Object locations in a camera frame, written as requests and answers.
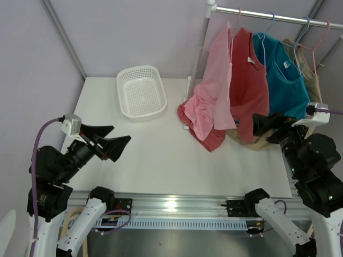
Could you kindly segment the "pink t shirt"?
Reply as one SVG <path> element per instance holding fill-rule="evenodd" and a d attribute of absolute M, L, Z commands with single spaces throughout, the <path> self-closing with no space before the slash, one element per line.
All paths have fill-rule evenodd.
<path fill-rule="evenodd" d="M 184 105 L 184 113 L 201 141 L 213 128 L 219 131 L 236 128 L 229 96 L 233 72 L 232 43 L 232 28 L 230 23 L 226 23 L 209 46 L 202 81 Z"/>

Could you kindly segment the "pink wire hanger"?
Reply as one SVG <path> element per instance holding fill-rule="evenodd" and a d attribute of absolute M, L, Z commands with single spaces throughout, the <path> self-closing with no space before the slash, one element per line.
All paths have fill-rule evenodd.
<path fill-rule="evenodd" d="M 237 28 L 238 28 L 238 25 L 240 23 L 240 20 L 241 20 L 241 12 L 242 12 L 242 9 L 239 7 L 238 8 L 238 19 L 237 19 L 237 22 L 235 24 L 235 27 L 232 29 L 232 32 L 231 32 L 231 42 L 230 42 L 230 62 L 232 63 L 232 55 L 233 55 L 233 47 L 234 47 L 234 38 L 235 38 L 235 35 L 236 35 L 236 32 L 237 32 Z"/>

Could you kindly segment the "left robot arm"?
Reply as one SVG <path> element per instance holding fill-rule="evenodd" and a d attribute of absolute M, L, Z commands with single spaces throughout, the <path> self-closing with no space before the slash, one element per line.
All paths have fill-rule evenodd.
<path fill-rule="evenodd" d="M 52 146 L 34 146 L 27 203 L 32 237 L 30 256 L 77 256 L 96 221 L 117 211 L 114 191 L 97 186 L 91 190 L 70 230 L 62 238 L 58 236 L 73 191 L 68 186 L 71 178 L 95 156 L 116 162 L 131 140 L 129 135 L 108 138 L 113 129 L 111 125 L 82 124 L 65 153 Z"/>

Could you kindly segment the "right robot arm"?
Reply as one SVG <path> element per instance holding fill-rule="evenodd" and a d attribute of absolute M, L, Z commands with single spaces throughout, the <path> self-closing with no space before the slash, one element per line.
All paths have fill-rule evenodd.
<path fill-rule="evenodd" d="M 296 226 L 262 188 L 244 196 L 245 213 L 262 217 L 294 256 L 342 256 L 342 181 L 331 171 L 341 156 L 334 141 L 319 133 L 306 138 L 305 123 L 280 112 L 253 114 L 252 120 L 257 137 L 275 131 L 267 142 L 281 147 L 315 235 L 311 237 Z"/>

